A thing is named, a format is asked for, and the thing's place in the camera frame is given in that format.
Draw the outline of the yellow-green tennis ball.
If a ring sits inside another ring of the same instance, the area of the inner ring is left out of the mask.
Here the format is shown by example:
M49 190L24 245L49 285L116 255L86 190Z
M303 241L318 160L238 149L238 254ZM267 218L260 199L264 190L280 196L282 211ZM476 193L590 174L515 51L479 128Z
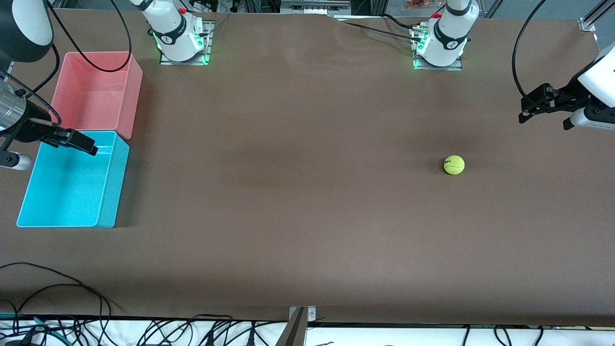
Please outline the yellow-green tennis ball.
M451 155L444 159L443 170L448 175L459 175L465 169L465 161L461 156Z

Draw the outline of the blue plastic bin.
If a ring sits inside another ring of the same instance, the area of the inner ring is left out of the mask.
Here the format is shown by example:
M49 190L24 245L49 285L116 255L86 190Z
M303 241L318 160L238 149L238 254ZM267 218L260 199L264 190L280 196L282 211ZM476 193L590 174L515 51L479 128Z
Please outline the blue plastic bin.
M95 156L41 144L17 218L20 228L113 228L129 158L115 131L86 131Z

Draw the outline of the pink plastic bin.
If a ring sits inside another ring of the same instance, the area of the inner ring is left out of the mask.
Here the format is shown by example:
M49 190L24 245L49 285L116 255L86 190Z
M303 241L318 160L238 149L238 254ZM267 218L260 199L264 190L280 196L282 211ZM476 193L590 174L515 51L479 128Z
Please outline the pink plastic bin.
M143 71L128 52L64 55L52 107L61 126L132 137Z

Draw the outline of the grey metal box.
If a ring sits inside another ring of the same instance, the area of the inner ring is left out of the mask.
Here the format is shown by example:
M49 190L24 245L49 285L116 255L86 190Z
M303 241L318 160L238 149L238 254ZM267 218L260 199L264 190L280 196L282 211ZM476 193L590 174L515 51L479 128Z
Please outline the grey metal box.
M351 15L351 0L280 0L281 14Z

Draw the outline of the dark grey metal bar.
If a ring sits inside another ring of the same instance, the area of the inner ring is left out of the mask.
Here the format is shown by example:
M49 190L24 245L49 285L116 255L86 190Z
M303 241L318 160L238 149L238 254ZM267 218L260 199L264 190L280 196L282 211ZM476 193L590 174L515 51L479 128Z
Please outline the dark grey metal bar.
M308 314L303 306L288 320L275 346L305 346Z

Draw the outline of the aluminium frame profile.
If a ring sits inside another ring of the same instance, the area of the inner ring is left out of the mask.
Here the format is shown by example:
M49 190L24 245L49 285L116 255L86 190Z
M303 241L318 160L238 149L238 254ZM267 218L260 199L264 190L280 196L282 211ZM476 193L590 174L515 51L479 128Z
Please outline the aluminium frame profile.
M610 10L615 9L615 0L599 0L584 17L578 19L578 26L582 32L595 32L595 25Z

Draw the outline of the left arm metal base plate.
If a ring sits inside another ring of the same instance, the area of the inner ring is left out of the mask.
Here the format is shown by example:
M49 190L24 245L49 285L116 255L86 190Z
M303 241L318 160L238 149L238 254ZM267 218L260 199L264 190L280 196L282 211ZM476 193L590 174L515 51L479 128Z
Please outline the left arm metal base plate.
M411 47L413 51L413 68L415 70L433 70L460 72L463 70L461 55L467 44L467 37L461 41L439 38L432 35L427 26L413 26L409 29L410 37L415 41Z

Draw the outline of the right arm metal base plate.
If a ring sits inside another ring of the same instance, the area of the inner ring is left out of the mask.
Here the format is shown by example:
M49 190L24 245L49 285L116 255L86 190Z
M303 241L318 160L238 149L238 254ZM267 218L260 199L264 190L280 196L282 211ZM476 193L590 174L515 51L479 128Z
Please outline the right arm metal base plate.
M154 33L161 65L205 66L213 44L216 22L184 14L185 30L176 37Z

